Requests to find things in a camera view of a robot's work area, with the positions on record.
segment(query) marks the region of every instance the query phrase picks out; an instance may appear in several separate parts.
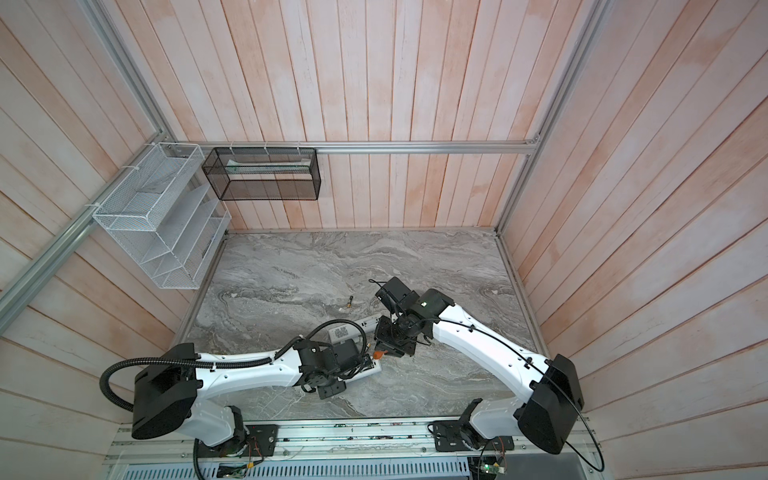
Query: black bracket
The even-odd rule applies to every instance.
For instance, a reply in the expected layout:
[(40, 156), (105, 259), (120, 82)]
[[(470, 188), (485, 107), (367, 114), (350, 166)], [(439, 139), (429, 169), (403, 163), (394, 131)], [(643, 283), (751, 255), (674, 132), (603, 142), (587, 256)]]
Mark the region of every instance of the black bracket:
[(319, 393), (321, 400), (325, 400), (328, 397), (343, 392), (344, 390), (346, 390), (346, 382), (342, 382), (341, 380), (336, 380), (334, 383), (328, 386), (317, 387), (317, 392)]
[[(248, 458), (248, 456), (259, 458), (259, 452), (263, 457), (271, 457), (275, 454), (277, 425), (249, 425), (246, 429), (248, 431), (245, 437), (247, 445), (245, 445), (242, 453), (233, 458)], [(199, 442), (197, 456), (199, 458), (223, 458), (225, 455), (218, 447), (211, 448)]]
[(472, 400), (458, 420), (437, 420), (429, 424), (435, 437), (435, 450), (438, 452), (465, 452), (480, 449), (485, 439), (469, 424), (469, 416), (475, 411), (482, 399)]

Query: black motor housing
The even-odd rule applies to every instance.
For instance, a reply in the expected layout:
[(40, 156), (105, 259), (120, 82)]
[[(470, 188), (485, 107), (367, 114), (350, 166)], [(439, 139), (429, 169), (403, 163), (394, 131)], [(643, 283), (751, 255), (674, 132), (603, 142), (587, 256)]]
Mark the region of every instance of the black motor housing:
[(515, 411), (515, 418), (528, 440), (545, 452), (558, 454), (576, 423), (574, 406), (580, 411), (584, 408), (576, 367), (558, 354), (535, 384), (531, 398)]
[(393, 322), (387, 316), (379, 318), (375, 350), (396, 357), (413, 356), (419, 334), (433, 338), (432, 325), (439, 321), (445, 308), (455, 305), (453, 299), (433, 288), (420, 296), (396, 276), (384, 283), (376, 298), (397, 320)]
[[(180, 343), (164, 359), (196, 360), (194, 343)], [(197, 377), (191, 366), (150, 365), (136, 375), (134, 427), (131, 436), (154, 439), (179, 428), (197, 398)]]

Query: white wire mesh basket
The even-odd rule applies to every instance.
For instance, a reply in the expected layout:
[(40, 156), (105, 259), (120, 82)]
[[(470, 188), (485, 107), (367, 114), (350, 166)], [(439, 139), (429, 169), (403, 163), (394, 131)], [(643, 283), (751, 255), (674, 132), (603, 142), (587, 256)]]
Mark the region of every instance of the white wire mesh basket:
[(202, 160), (197, 145), (156, 145), (94, 215), (160, 288), (199, 288), (231, 220), (208, 184), (187, 187)]
[(107, 230), (157, 230), (203, 159), (200, 145), (155, 145), (96, 210), (94, 219)]

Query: black wire mesh basket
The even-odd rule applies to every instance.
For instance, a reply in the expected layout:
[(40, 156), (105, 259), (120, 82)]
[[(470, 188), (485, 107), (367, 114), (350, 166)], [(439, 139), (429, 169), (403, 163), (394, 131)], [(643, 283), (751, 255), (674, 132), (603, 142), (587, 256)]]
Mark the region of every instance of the black wire mesh basket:
[(313, 148), (216, 147), (203, 172), (220, 200), (317, 200)]

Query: metal vent grille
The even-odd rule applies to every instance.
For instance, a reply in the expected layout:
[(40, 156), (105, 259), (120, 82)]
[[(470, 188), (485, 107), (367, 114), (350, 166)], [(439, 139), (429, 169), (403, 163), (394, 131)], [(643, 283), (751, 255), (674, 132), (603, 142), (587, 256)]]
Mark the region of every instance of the metal vent grille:
[[(200, 464), (205, 478), (216, 478), (215, 464)], [(265, 462), (248, 471), (246, 478), (331, 480), (366, 478), (398, 480), (405, 478), (467, 478), (466, 457), (435, 458), (357, 458), (347, 460), (286, 460)], [(187, 480), (195, 478), (189, 463), (131, 465), (122, 480)]]

